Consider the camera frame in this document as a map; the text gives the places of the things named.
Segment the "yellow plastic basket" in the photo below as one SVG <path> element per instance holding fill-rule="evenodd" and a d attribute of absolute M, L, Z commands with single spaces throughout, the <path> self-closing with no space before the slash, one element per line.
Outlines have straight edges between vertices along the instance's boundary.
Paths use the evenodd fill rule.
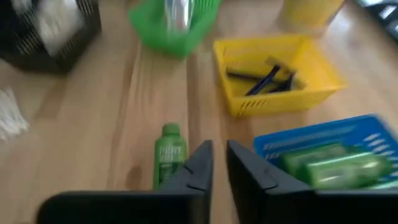
<path fill-rule="evenodd" d="M 307 110 L 346 87 L 316 40 L 308 35 L 222 39 L 214 42 L 213 50 L 225 101 L 233 116 Z M 257 95 L 246 96 L 257 82 L 227 76 L 227 72 L 234 72 L 265 78 L 274 65 L 281 69 L 273 81 L 284 81 L 295 73 L 290 91 L 269 93 L 275 87 L 272 81 Z"/>

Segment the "green travel bottle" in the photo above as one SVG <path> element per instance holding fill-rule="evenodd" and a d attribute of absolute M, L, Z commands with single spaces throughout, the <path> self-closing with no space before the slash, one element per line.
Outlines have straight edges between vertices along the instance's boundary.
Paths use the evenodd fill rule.
<path fill-rule="evenodd" d="M 355 189 L 377 182 L 393 171 L 386 156 L 362 152 L 304 164 L 302 180 L 317 189 Z"/>
<path fill-rule="evenodd" d="M 392 189 L 392 190 L 398 190 L 398 180 L 392 180 L 388 182 L 383 182 L 380 184 L 372 185 L 369 186 L 368 189 Z"/>
<path fill-rule="evenodd" d="M 177 123 L 165 123 L 160 138 L 155 141 L 153 189 L 173 176 L 188 158 L 187 142 Z"/>
<path fill-rule="evenodd" d="M 284 152 L 279 158 L 278 165 L 286 173 L 296 176 L 297 171 L 306 163 L 332 159 L 347 153 L 347 148 L 339 142 L 304 147 Z"/>

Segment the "green plastic basket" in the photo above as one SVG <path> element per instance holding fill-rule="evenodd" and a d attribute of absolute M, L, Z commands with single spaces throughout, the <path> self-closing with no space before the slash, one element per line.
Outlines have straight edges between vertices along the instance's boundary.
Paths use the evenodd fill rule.
<path fill-rule="evenodd" d="M 141 42 L 156 51 L 186 57 L 205 38 L 214 24 L 221 0 L 195 0 L 190 29 L 170 32 L 164 0 L 140 0 L 129 12 L 129 21 Z"/>

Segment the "black table frame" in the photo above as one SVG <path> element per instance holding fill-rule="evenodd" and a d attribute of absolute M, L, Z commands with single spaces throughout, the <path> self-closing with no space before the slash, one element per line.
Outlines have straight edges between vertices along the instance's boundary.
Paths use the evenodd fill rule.
<path fill-rule="evenodd" d="M 398 0 L 354 0 L 398 44 Z"/>

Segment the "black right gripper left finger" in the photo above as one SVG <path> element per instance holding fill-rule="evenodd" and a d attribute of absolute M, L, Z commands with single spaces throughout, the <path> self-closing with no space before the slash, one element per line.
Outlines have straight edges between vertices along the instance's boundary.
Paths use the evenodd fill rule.
<path fill-rule="evenodd" d="M 209 190 L 213 180 L 213 141 L 203 141 L 159 190 Z"/>

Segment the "Lysol wipes canister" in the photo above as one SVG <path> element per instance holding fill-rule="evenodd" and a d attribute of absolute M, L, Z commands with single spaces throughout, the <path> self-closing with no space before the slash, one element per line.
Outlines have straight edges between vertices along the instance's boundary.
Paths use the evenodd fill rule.
<path fill-rule="evenodd" d="M 326 27 L 346 0 L 284 0 L 281 17 L 284 22 L 304 29 Z"/>

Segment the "blue plastic basket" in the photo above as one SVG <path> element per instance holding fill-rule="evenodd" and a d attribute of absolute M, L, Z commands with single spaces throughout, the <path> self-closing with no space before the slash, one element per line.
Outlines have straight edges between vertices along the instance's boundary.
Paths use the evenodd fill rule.
<path fill-rule="evenodd" d="M 392 162 L 393 171 L 390 174 L 360 188 L 398 180 L 398 135 L 373 114 L 257 136 L 253 146 L 257 154 L 280 168 L 279 158 L 284 152 L 334 142 L 347 148 L 348 153 L 345 155 L 371 152 L 386 156 Z M 303 181 L 300 169 L 293 177 Z"/>

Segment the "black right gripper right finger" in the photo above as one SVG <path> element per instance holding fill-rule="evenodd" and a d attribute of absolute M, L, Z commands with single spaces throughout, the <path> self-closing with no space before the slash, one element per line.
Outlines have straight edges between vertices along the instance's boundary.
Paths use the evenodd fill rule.
<path fill-rule="evenodd" d="M 240 224 L 314 224 L 314 192 L 235 140 L 226 143 L 228 177 Z"/>

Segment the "black plastic basket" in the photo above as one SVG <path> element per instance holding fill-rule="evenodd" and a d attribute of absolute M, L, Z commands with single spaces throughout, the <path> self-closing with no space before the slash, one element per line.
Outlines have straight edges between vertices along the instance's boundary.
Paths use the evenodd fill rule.
<path fill-rule="evenodd" d="M 83 26 L 55 55 L 50 55 L 29 21 L 33 12 L 18 16 L 11 0 L 0 0 L 0 59 L 25 72 L 68 73 L 101 32 L 98 0 L 76 1 Z"/>

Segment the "bagged white vanity pack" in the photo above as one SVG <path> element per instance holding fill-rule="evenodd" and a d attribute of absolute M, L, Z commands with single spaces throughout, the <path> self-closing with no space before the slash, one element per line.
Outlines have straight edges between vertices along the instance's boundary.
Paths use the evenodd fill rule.
<path fill-rule="evenodd" d="M 12 88 L 0 89 L 0 141 L 7 141 L 28 131 L 29 123 L 23 117 Z"/>
<path fill-rule="evenodd" d="M 83 16 L 76 0 L 11 0 L 18 16 L 33 12 L 29 19 L 36 28 L 44 47 L 55 55 L 83 26 Z"/>

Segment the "bagged blue toothbrush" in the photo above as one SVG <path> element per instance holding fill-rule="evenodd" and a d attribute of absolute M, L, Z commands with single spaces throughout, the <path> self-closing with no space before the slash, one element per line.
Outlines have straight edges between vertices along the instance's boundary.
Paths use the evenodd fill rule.
<path fill-rule="evenodd" d="M 193 16 L 195 0 L 164 0 L 167 29 L 170 32 L 187 32 Z"/>

